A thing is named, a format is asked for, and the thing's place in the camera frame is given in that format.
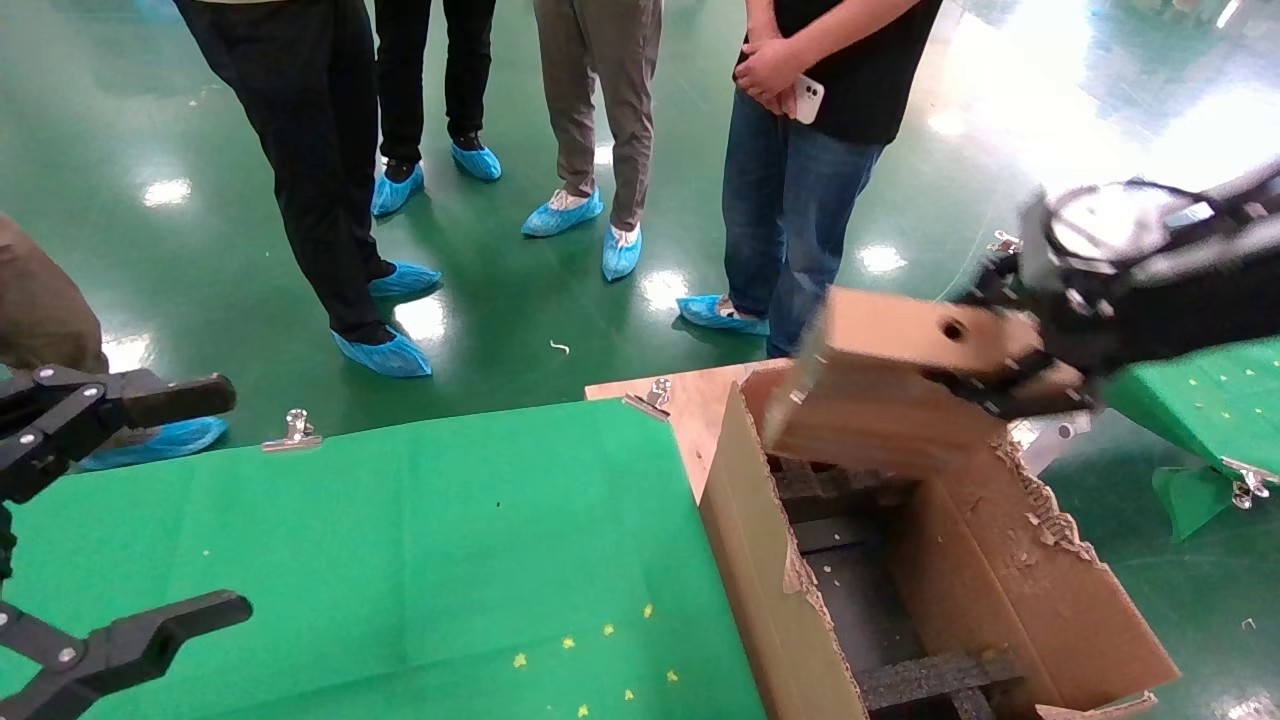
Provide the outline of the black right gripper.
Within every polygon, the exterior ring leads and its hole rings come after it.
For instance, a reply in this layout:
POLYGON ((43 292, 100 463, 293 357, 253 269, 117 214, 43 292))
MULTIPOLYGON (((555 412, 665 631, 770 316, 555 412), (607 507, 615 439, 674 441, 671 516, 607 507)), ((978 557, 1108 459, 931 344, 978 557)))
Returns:
POLYGON ((1276 336, 1277 236, 1025 234, 954 304, 1038 320, 1044 351, 927 380, 1005 421, 1092 413, 1088 377, 1276 336))

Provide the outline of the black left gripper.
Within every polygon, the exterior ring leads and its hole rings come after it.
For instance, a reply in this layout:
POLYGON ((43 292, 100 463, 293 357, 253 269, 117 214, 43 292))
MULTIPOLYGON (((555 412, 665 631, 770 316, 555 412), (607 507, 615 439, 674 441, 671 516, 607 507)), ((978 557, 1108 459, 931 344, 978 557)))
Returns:
MULTIPOLYGON (((42 366, 3 380, 1 500, 27 503, 123 429, 150 429, 236 407, 221 375, 170 383, 150 370, 90 374, 42 366)), ((17 536, 0 506, 0 579, 12 578, 17 536)), ((5 719, 79 719, 101 698, 164 676, 182 646, 252 618, 250 600, 215 591, 118 618, 79 638, 3 603, 1 644, 40 670, 3 698, 5 719)))

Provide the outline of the bystander left hand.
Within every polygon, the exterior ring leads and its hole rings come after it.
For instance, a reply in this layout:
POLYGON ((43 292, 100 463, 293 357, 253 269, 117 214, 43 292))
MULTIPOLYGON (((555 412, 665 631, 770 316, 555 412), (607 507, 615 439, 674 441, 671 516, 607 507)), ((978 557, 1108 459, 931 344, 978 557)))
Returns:
POLYGON ((805 70, 804 56, 791 38, 749 40, 735 67, 736 85, 755 99, 769 100, 791 88, 805 70))

